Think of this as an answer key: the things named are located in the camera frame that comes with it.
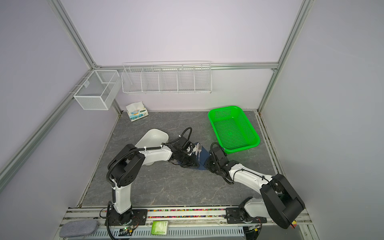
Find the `blue paper napkin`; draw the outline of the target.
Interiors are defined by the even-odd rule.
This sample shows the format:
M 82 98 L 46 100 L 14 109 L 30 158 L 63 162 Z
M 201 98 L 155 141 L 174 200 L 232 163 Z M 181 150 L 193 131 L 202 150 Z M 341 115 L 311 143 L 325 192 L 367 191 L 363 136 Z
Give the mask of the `blue paper napkin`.
M 195 143 L 195 149 L 193 150 L 192 153 L 195 153 L 195 154 L 196 154 L 196 150 L 197 150 L 196 145 L 197 145 L 197 143 L 199 143 L 199 142 L 196 142 L 196 143 Z M 202 152 L 201 152 L 201 154 L 200 154 L 200 158 L 197 159 L 197 160 L 199 161 L 199 163 L 200 163 L 200 166 L 199 166 L 198 168 L 188 168 L 188 169 L 206 170 L 206 168 L 205 168 L 205 162 L 206 162 L 206 160 L 207 160 L 209 157 L 210 157 L 209 152 L 202 146 Z

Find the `silver fork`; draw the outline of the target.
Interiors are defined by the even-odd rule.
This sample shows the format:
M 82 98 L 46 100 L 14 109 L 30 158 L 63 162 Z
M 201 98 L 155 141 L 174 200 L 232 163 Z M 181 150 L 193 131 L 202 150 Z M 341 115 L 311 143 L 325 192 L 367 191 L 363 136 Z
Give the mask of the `silver fork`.
M 197 143 L 196 147 L 197 147 L 196 156 L 197 156 L 197 159 L 199 159 L 200 158 L 200 154 L 202 152 L 202 145 L 200 143 Z

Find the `white rectangular dish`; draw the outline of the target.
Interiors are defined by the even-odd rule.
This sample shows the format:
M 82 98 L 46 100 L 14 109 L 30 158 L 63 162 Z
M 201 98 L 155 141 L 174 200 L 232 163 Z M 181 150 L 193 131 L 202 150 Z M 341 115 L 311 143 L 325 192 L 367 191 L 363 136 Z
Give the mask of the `white rectangular dish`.
M 140 151 L 145 155 L 144 166 L 150 166 L 155 162 L 168 161 L 171 158 L 172 151 L 167 146 L 163 146 L 158 150 L 149 150 L 149 147 L 160 147 L 161 144 L 166 143 L 168 140 L 167 133 L 158 129 L 151 129 L 138 141 L 135 145 L 136 148 L 146 148 L 146 151 Z

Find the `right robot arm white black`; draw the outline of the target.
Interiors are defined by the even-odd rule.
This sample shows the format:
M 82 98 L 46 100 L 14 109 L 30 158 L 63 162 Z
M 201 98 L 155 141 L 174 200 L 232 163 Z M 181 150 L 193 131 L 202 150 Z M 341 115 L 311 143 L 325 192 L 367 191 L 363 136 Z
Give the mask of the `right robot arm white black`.
M 306 208 L 297 191 L 281 174 L 262 174 L 227 158 L 214 160 L 210 157 L 204 166 L 230 184 L 240 183 L 256 191 L 262 196 L 268 215 L 283 229 L 293 227 L 296 218 Z

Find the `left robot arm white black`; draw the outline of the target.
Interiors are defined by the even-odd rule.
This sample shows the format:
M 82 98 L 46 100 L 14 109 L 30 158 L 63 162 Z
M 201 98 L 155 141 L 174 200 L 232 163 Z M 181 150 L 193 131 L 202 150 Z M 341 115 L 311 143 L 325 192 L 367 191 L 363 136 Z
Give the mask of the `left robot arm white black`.
M 112 187 L 113 199 L 108 203 L 106 225 L 144 225 L 147 213 L 143 210 L 134 211 L 131 203 L 132 183 L 142 166 L 165 161 L 183 168 L 197 169 L 200 166 L 201 149 L 201 144 L 190 141 L 141 148 L 126 145 L 108 166 L 106 179 Z

